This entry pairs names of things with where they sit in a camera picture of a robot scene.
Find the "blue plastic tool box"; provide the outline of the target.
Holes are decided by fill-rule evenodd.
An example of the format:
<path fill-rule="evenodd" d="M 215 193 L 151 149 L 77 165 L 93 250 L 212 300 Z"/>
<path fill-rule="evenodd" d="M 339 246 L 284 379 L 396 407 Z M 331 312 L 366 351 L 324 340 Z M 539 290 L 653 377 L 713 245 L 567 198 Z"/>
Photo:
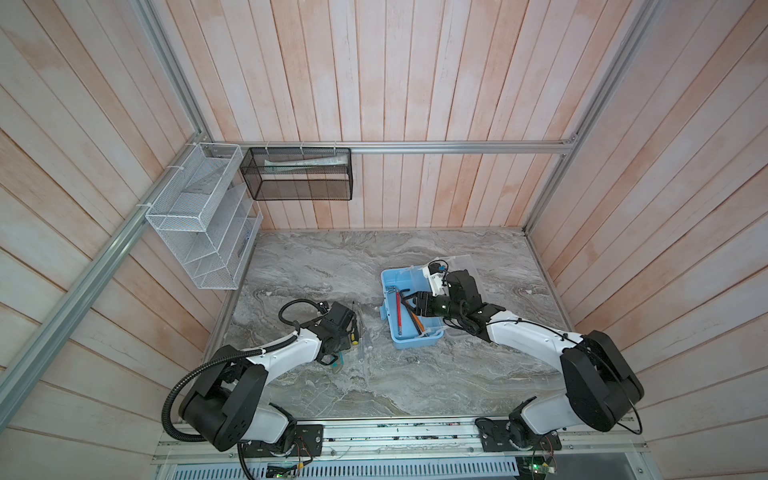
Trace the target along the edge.
<path fill-rule="evenodd" d="M 475 278 L 480 295 L 482 295 L 483 289 L 477 282 L 478 271 L 471 256 L 459 255 L 436 259 L 446 260 L 449 264 L 449 272 L 468 270 Z M 410 289 L 411 291 L 429 292 L 429 284 L 421 271 L 421 269 L 429 262 L 422 265 L 386 269 L 380 275 L 384 294 L 384 303 L 381 307 L 381 318 L 388 323 L 391 339 L 395 348 L 398 350 L 433 346 L 443 338 L 444 331 L 447 329 L 447 325 L 444 321 L 448 318 L 418 316 L 425 328 L 425 333 L 419 335 L 408 312 L 401 306 L 402 336 L 398 337 L 395 289 L 398 289 L 399 291 Z M 401 305 L 402 304 L 411 306 L 415 311 L 415 302 L 401 302 Z"/>

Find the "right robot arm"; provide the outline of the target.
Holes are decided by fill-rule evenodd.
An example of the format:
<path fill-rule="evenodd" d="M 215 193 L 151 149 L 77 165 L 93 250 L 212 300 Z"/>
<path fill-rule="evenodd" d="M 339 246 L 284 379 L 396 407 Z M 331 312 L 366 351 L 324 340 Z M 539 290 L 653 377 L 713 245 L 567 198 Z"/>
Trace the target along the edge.
<path fill-rule="evenodd" d="M 535 357 L 562 375 L 562 393 L 529 398 L 509 414 L 507 441 L 515 449 L 534 450 L 546 435 L 577 425 L 608 432 L 643 399 L 641 382 L 606 333 L 558 330 L 488 303 L 468 270 L 427 266 L 422 275 L 426 289 L 396 294 L 415 321 L 439 318 L 449 328 Z"/>

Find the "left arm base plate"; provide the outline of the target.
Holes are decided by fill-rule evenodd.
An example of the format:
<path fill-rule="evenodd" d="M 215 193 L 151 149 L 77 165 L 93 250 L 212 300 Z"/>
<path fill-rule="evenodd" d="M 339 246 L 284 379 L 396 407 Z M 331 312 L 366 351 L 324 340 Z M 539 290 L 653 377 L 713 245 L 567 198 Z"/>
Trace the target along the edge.
<path fill-rule="evenodd" d="M 277 444 L 246 440 L 241 442 L 246 458 L 286 460 L 289 458 L 311 459 L 322 453 L 324 426 L 319 423 L 298 424 L 290 427 Z"/>

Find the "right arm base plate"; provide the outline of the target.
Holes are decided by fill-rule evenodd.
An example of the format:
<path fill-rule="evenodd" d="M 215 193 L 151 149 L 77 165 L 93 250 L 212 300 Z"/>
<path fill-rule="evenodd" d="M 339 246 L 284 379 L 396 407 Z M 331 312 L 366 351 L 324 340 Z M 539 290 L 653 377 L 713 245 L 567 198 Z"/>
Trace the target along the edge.
<path fill-rule="evenodd" d="M 534 434 L 509 420 L 492 420 L 479 417 L 474 420 L 484 452 L 537 451 L 554 452 L 562 449 L 562 442 L 555 431 Z"/>

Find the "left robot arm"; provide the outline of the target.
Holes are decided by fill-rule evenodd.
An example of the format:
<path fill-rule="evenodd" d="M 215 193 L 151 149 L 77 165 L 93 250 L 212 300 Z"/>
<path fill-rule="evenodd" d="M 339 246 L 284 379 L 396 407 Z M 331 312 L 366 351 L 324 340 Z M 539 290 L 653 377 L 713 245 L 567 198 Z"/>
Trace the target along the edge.
<path fill-rule="evenodd" d="M 360 338 L 356 313 L 339 302 L 292 300 L 281 307 L 278 319 L 296 304 L 313 307 L 317 316 L 291 322 L 290 334 L 261 347 L 225 345 L 187 373 L 164 401 L 161 423 L 166 434 L 181 442 L 208 442 L 219 451 L 248 441 L 290 451 L 296 420 L 281 407 L 262 404 L 263 390 L 304 364 L 337 363 Z"/>

